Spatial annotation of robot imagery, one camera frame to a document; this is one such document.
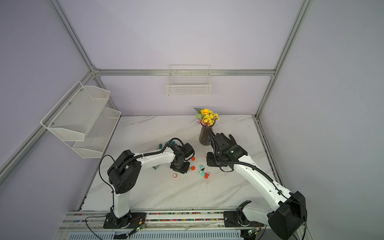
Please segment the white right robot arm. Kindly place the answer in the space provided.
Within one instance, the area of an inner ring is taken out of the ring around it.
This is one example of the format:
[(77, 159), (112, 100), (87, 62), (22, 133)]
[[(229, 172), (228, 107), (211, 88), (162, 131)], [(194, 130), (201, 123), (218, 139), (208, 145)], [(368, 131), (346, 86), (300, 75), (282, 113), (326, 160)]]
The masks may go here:
[(261, 170), (233, 136), (209, 131), (212, 152), (207, 153), (210, 167), (229, 167), (243, 176), (267, 201), (268, 207), (258, 207), (247, 200), (235, 211), (224, 213), (225, 225), (249, 227), (259, 223), (269, 226), (282, 240), (288, 240), (307, 225), (306, 198), (299, 191), (293, 193)]

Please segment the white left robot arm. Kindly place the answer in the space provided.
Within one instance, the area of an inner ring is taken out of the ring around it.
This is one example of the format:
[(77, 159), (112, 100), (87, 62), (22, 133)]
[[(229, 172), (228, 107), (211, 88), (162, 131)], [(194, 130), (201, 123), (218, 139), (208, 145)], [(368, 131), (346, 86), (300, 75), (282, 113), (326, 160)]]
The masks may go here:
[(106, 222), (118, 224), (123, 220), (132, 219), (130, 206), (130, 191), (135, 186), (141, 170), (168, 164), (176, 173), (186, 174), (190, 167), (190, 160), (195, 157), (195, 150), (189, 144), (184, 144), (179, 138), (172, 138), (161, 148), (145, 153), (134, 154), (130, 150), (123, 151), (107, 170), (108, 180), (101, 173), (100, 160), (98, 174), (100, 179), (111, 188), (112, 206), (106, 214)]

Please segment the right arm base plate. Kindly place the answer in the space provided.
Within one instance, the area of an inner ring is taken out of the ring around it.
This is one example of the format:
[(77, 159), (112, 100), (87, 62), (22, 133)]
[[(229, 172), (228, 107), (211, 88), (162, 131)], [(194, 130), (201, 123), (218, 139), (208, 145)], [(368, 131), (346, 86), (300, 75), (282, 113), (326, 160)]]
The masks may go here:
[(224, 225), (229, 227), (264, 227), (264, 224), (259, 222), (251, 222), (246, 219), (244, 214), (238, 214), (237, 211), (224, 211)]

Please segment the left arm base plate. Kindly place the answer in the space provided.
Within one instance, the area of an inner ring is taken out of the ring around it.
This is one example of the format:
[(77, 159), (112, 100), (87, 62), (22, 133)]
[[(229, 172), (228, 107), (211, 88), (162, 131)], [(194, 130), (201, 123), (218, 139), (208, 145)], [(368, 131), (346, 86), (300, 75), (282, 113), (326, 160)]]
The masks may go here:
[(104, 222), (104, 229), (136, 229), (143, 225), (146, 220), (147, 214), (144, 212), (129, 211), (121, 218), (117, 218), (113, 211), (106, 214), (106, 220)]

